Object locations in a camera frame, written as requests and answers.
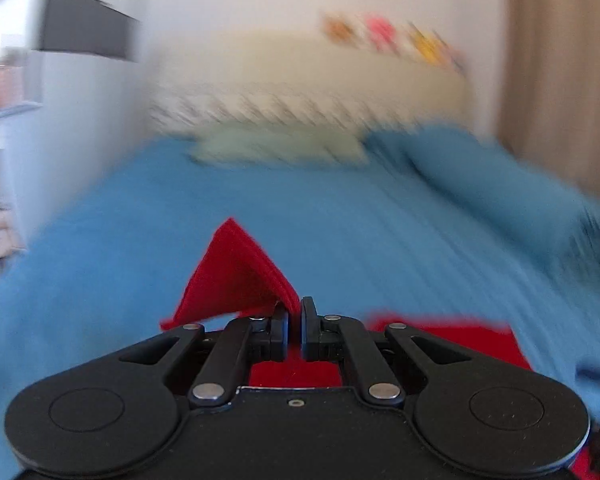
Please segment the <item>red knit garment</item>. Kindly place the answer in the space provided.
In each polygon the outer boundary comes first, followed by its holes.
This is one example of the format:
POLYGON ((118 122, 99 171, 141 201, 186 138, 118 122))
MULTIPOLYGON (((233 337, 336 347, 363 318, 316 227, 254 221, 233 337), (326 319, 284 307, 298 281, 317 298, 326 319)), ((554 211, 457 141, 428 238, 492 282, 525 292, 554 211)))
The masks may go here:
MULTIPOLYGON (((364 404, 332 361, 303 359, 300 298, 260 246, 234 221, 217 229, 167 321, 175 328, 214 318, 289 314, 281 361, 249 356, 229 404, 194 408, 169 471, 185 479, 586 479, 588 439, 567 467, 539 477, 485 477, 430 451, 394 408, 364 404)), ((378 316, 366 330, 402 322, 452 344, 531 370, 506 327, 460 318, 378 316)))

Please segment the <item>blue bed sheet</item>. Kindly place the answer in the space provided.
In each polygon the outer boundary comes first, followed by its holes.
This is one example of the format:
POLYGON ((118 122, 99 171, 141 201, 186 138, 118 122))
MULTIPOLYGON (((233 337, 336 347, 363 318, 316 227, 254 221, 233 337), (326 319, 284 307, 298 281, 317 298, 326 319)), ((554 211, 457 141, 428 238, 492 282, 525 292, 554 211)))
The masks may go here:
POLYGON ((212 167, 162 138, 79 198, 0 277, 0 479, 24 387, 154 336, 213 232, 236 220, 324 313, 466 316, 510 326, 531 366, 600 422, 600 292, 553 278, 531 252, 422 180, 361 167, 212 167))

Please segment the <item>folded blue duvet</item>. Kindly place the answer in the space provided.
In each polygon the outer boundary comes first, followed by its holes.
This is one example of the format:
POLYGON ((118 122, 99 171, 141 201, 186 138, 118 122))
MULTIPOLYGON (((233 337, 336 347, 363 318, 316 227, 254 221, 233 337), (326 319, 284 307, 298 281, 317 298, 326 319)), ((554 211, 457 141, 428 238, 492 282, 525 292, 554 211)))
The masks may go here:
POLYGON ((555 278, 600 290, 600 200, 449 124, 374 129, 366 148, 490 223, 555 278))

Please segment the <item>green pillow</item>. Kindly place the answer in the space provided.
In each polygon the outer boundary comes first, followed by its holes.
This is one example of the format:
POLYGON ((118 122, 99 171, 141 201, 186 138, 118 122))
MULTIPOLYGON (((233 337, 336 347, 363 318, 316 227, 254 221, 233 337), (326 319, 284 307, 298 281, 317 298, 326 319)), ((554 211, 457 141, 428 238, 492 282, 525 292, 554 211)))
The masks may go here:
POLYGON ((197 140, 190 157, 206 165, 364 166, 362 141, 327 126, 228 125, 197 140))

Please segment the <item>beige curtain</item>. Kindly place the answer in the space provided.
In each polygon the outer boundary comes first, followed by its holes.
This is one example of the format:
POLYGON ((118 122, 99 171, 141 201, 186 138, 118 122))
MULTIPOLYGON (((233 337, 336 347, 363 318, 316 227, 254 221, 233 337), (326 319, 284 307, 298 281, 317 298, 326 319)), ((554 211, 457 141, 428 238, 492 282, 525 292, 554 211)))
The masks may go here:
POLYGON ((508 0, 498 140, 600 197, 600 0, 508 0))

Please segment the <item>cream quilted headboard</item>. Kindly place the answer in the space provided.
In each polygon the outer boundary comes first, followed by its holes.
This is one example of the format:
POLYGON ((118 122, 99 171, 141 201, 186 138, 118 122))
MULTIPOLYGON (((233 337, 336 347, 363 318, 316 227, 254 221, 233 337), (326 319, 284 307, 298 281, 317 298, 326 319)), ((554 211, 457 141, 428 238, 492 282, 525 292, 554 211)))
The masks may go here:
POLYGON ((472 119, 471 86, 456 70, 286 32, 168 42, 147 105, 157 131, 184 136, 222 122, 354 131, 472 119))

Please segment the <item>white grey wardrobe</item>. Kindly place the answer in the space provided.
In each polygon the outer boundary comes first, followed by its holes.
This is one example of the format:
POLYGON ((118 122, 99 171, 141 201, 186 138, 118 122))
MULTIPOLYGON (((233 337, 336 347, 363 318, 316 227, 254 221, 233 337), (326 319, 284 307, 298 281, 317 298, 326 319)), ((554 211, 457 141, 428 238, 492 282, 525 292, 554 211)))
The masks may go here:
POLYGON ((140 143, 132 122, 147 0, 17 0, 24 109, 0 121, 3 184, 25 243, 140 143))

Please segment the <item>plush toys on headboard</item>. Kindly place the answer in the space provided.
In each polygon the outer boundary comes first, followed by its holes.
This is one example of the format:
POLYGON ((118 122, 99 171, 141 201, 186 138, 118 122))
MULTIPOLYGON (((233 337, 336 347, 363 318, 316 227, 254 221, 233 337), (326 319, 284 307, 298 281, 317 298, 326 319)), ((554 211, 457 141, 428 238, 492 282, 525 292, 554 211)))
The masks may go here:
POLYGON ((422 30, 412 22, 397 25, 377 14, 326 14, 320 17, 321 33, 333 44, 401 58, 446 70, 466 72, 464 54, 437 32, 422 30))

